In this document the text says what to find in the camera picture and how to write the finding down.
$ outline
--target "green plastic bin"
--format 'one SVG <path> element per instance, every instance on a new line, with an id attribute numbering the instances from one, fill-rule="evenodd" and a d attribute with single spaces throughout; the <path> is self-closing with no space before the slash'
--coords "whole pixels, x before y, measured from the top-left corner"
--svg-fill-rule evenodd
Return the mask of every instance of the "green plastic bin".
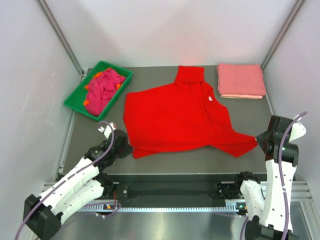
<path id="1" fill-rule="evenodd" d="M 96 75 L 98 72 L 102 72 L 106 70 L 107 68 L 112 68 L 118 74 L 126 78 L 122 86 L 116 91 L 116 93 L 111 98 L 109 103 L 105 106 L 104 110 L 100 113 L 100 115 L 93 116 L 90 113 L 88 113 L 88 111 L 85 109 L 85 106 L 84 106 L 84 101 L 86 99 L 86 95 L 88 92 L 85 89 L 85 86 L 89 84 L 90 80 L 94 77 L 94 75 Z M 64 101 L 64 105 L 75 110 L 78 113 L 88 116 L 89 118 L 92 118 L 96 121 L 101 121 L 105 118 L 105 116 L 108 114 L 110 109 L 116 103 L 117 99 L 126 89 L 126 87 L 129 85 L 129 83 L 131 82 L 131 78 L 132 78 L 132 71 L 124 69 L 122 67 L 115 66 L 105 61 L 100 61 L 97 63 L 97 65 L 95 65 L 92 71 L 84 78 L 84 80 L 79 84 L 79 86 L 71 93 L 71 95 Z"/>

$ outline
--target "white wall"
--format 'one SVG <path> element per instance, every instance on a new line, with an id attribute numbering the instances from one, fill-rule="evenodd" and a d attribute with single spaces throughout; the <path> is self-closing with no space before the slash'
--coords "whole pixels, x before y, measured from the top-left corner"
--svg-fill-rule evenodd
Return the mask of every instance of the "white wall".
<path id="1" fill-rule="evenodd" d="M 264 76 L 278 115 L 293 118 L 308 111 L 302 122 L 307 134 L 300 149 L 297 172 L 308 182 L 320 212 L 320 1 L 304 4 Z"/>
<path id="2" fill-rule="evenodd" d="M 80 76 L 35 0 L 0 0 L 0 12 L 0 239 L 12 240 L 57 169 Z"/>
<path id="3" fill-rule="evenodd" d="M 47 0 L 83 68 L 261 64 L 295 0 Z"/>

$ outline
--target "folded pink cloth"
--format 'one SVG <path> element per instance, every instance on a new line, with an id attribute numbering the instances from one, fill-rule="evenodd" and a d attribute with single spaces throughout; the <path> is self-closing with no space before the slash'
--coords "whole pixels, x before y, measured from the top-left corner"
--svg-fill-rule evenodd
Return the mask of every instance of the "folded pink cloth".
<path id="1" fill-rule="evenodd" d="M 221 95 L 234 98 L 261 98 L 266 95 L 260 65 L 234 65 L 220 63 L 218 91 Z"/>
<path id="2" fill-rule="evenodd" d="M 125 79 L 112 68 L 108 68 L 99 77 L 92 79 L 88 84 L 85 109 L 90 114 L 99 116 L 117 92 L 117 85 L 122 84 Z"/>

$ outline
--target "clothes pile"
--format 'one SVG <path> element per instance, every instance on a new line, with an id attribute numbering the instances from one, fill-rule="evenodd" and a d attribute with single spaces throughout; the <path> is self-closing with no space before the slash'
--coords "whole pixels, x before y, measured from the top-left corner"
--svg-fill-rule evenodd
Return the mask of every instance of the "clothes pile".
<path id="1" fill-rule="evenodd" d="M 98 72 L 85 86 L 88 90 L 83 102 L 85 109 L 91 115 L 99 116 L 125 79 L 112 68 Z"/>
<path id="2" fill-rule="evenodd" d="M 217 67 L 218 92 L 223 98 L 262 99 L 266 95 L 260 65 L 221 63 Z"/>
<path id="3" fill-rule="evenodd" d="M 239 157 L 257 146 L 254 136 L 233 130 L 203 67 L 180 66 L 173 83 L 128 93 L 123 120 L 134 158 L 208 145 Z"/>

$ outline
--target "red shirt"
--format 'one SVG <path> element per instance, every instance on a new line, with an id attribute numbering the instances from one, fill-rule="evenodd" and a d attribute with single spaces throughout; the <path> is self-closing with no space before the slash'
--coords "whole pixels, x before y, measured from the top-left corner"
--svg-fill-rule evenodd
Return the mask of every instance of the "red shirt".
<path id="1" fill-rule="evenodd" d="M 127 94 L 123 120 L 134 158 L 207 145 L 239 157 L 257 146 L 233 130 L 203 67 L 179 66 L 174 83 Z"/>

